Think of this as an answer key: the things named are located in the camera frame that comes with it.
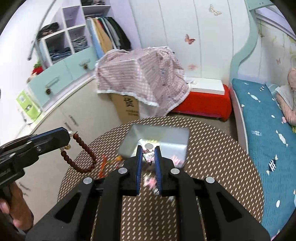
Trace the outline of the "person's left hand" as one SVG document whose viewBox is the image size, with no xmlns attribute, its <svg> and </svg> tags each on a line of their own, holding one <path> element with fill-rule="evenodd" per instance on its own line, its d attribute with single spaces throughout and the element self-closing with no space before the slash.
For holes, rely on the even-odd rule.
<svg viewBox="0 0 296 241">
<path fill-rule="evenodd" d="M 16 228 L 22 231 L 28 231 L 34 225 L 34 215 L 23 198 L 22 190 L 15 182 L 10 185 L 10 190 L 12 194 L 11 201 L 8 203 L 5 199 L 1 198 L 1 211 L 12 217 L 13 224 Z"/>
</svg>

